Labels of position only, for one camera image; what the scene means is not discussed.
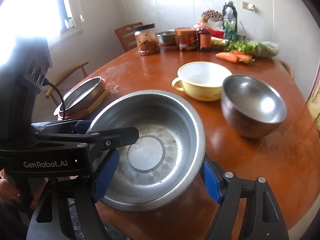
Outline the person's left hand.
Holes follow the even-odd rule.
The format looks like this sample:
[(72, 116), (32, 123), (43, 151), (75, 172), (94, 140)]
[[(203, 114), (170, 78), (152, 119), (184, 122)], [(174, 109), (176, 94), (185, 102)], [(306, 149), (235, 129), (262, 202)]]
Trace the person's left hand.
[[(14, 185), (10, 184), (7, 181), (7, 175), (5, 171), (1, 170), (1, 200), (7, 204), (11, 204), (13, 201), (19, 201), (20, 200), (20, 191), (18, 188), (16, 188)], [(34, 190), (33, 194), (33, 201), (31, 202), (30, 208), (35, 209), (37, 206), (37, 202), (39, 201), (39, 198), (41, 196), (41, 193), (47, 184), (48, 179), (43, 178), (41, 179), (41, 183), (38, 185), (37, 189)]]

